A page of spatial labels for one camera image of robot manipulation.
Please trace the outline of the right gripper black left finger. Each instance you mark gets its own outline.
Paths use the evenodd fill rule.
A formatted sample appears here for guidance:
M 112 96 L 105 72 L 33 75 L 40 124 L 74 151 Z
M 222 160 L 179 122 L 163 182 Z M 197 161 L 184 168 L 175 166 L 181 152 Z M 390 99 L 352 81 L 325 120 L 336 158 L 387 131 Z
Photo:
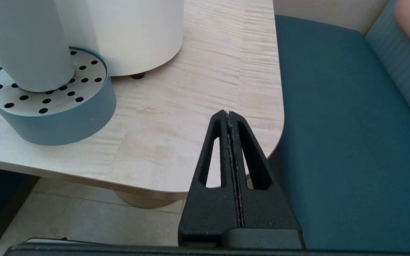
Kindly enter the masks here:
M 210 119 L 178 227 L 179 246 L 219 246 L 223 233 L 240 227 L 228 121 L 229 114 L 224 110 Z M 219 141 L 221 186 L 208 188 L 215 139 Z

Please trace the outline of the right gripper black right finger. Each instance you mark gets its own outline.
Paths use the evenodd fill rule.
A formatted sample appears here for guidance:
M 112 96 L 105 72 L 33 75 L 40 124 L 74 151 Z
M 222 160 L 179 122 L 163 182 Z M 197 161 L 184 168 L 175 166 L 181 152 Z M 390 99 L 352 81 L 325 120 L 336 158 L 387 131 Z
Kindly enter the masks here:
M 232 174 L 241 228 L 300 231 L 283 188 L 244 117 L 229 114 Z

